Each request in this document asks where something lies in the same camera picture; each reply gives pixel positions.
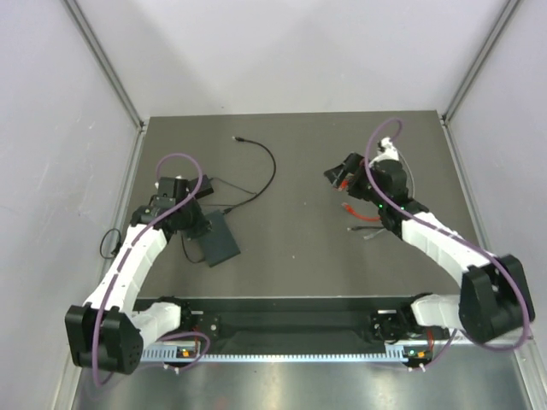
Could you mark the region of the black network switch box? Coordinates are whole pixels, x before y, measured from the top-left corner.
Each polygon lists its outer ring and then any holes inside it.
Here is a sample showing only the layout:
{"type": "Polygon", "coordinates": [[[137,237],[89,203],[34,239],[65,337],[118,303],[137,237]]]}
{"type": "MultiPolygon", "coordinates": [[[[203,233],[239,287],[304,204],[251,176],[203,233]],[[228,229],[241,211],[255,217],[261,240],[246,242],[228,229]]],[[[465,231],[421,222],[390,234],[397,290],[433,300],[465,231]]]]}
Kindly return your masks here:
{"type": "Polygon", "coordinates": [[[207,214],[209,230],[197,239],[206,264],[215,267],[241,253],[221,211],[207,214]]]}

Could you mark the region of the black ethernet cable short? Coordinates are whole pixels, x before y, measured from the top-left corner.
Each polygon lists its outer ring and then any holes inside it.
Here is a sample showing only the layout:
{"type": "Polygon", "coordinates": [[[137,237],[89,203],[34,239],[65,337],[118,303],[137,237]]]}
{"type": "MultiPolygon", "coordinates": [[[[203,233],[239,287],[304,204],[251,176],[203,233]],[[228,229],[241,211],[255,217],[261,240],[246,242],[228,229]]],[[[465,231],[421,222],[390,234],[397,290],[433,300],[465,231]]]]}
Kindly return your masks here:
{"type": "Polygon", "coordinates": [[[378,232],[383,231],[384,228],[381,226],[370,226],[370,225],[359,225],[359,226],[352,226],[348,227],[347,231],[370,231],[370,232],[378,232]]]}

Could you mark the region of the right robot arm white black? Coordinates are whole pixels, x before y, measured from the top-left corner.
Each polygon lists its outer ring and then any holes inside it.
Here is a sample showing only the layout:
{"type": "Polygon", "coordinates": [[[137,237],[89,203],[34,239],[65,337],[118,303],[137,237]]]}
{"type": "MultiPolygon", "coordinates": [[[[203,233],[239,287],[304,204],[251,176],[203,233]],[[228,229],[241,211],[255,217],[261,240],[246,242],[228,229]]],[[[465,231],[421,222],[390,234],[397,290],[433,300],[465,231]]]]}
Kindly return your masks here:
{"type": "Polygon", "coordinates": [[[465,241],[416,201],[397,159],[381,156],[366,165],[352,153],[324,176],[338,190],[373,203],[381,225],[443,268],[456,282],[456,295],[423,293],[399,316],[401,332],[420,337],[430,326],[457,329],[475,343],[488,343],[534,320],[532,300],[520,261],[498,257],[465,241]]]}

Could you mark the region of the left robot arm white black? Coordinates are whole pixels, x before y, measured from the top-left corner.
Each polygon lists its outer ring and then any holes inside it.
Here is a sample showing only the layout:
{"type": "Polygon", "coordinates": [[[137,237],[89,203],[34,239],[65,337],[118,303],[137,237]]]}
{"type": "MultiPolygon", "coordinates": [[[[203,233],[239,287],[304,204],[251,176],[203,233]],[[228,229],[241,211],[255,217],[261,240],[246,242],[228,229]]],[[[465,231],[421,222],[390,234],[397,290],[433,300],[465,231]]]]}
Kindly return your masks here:
{"type": "Polygon", "coordinates": [[[116,373],[132,374],[145,350],[156,343],[203,337],[193,330],[189,306],[176,297],[163,296],[144,311],[134,308],[150,269],[172,236],[203,219],[187,202],[172,208],[138,208],[99,285],[82,305],[68,309],[64,322],[72,361],[91,370],[96,386],[105,385],[116,373]]]}

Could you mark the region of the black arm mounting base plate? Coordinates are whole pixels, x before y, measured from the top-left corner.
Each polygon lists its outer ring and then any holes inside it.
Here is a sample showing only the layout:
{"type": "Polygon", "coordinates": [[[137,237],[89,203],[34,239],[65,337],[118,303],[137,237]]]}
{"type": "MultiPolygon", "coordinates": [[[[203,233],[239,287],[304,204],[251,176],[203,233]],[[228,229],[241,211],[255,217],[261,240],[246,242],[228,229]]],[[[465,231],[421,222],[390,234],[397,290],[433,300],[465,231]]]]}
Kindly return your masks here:
{"type": "Polygon", "coordinates": [[[175,332],[209,337],[210,354],[296,355],[378,353],[386,344],[428,346],[448,338],[438,326],[420,328],[408,296],[178,297],[175,332]]]}

